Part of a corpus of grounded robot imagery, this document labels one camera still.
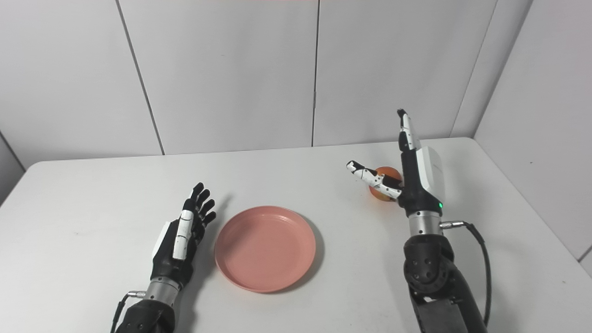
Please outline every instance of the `black robotic forearm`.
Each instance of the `black robotic forearm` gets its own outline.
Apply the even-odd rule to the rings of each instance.
[[[412,236],[404,246],[404,274],[423,333],[486,333],[485,323],[454,253],[442,235]]]

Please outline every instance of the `plate rim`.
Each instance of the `plate rim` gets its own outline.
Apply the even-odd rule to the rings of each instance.
[[[251,211],[251,210],[264,209],[264,208],[280,209],[280,210],[284,210],[284,211],[290,212],[292,214],[295,214],[296,217],[298,217],[301,220],[301,222],[303,222],[304,225],[306,225],[306,230],[310,233],[310,236],[311,236],[311,238],[313,240],[314,247],[313,247],[313,251],[312,251],[312,253],[310,255],[310,260],[307,263],[307,269],[304,270],[302,274],[299,274],[298,278],[296,278],[294,281],[290,282],[290,284],[287,284],[286,286],[283,286],[281,288],[277,288],[277,287],[274,287],[274,288],[249,288],[247,286],[241,285],[238,282],[236,282],[233,279],[231,279],[229,276],[227,276],[224,273],[224,270],[222,268],[220,268],[220,263],[218,262],[218,255],[217,255],[218,254],[218,240],[220,239],[220,234],[222,234],[224,228],[233,219],[235,219],[236,217],[240,216],[241,214],[246,213],[246,212]],[[216,267],[218,267],[218,270],[222,273],[222,275],[226,278],[226,280],[230,281],[233,285],[235,285],[235,286],[237,286],[237,287],[239,287],[241,289],[245,289],[245,290],[248,290],[250,292],[255,292],[255,293],[273,293],[273,292],[278,292],[280,290],[286,289],[289,286],[292,286],[294,283],[298,282],[302,277],[304,277],[304,275],[306,275],[306,273],[310,270],[310,268],[313,265],[313,262],[314,262],[314,259],[316,257],[316,254],[317,254],[317,238],[314,236],[313,229],[310,227],[310,225],[308,224],[308,222],[306,221],[306,219],[304,219],[304,217],[302,217],[300,214],[298,214],[297,212],[295,212],[295,211],[293,211],[291,209],[287,209],[287,208],[281,207],[281,206],[273,206],[273,205],[255,206],[255,207],[247,208],[245,210],[242,210],[241,212],[236,213],[233,217],[231,217],[224,224],[224,226],[222,227],[222,229],[220,229],[220,232],[218,233],[218,236],[216,237],[216,242],[214,244],[214,261],[216,263]]]

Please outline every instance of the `white wall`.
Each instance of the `white wall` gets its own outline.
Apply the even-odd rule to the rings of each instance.
[[[496,1],[321,1],[314,144],[448,137]]]
[[[451,136],[473,137],[532,0],[497,0]]]
[[[576,258],[592,245],[591,12],[533,2],[475,135]]]
[[[0,135],[0,205],[21,179],[22,174],[21,166]]]
[[[140,80],[116,1],[0,0],[0,130],[25,167],[393,140],[398,107],[463,135],[528,1],[121,0]]]
[[[0,132],[27,168],[160,154],[114,1],[0,0]]]
[[[121,0],[165,152],[310,146],[317,3]]]

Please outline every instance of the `cable connector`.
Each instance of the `cable connector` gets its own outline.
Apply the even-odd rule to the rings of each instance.
[[[146,292],[143,290],[131,290],[127,292],[127,296],[133,298],[144,298],[146,296]]]
[[[465,221],[445,221],[440,223],[440,228],[442,229],[452,229],[452,228],[458,228],[460,226],[465,226],[466,222]]]

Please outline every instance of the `metal cylinder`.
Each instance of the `metal cylinder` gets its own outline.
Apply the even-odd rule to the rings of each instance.
[[[411,235],[441,235],[440,222],[442,218],[436,212],[421,210],[409,215],[409,229]]]
[[[150,281],[144,299],[157,300],[173,306],[179,294],[179,284],[167,277],[155,277]]]

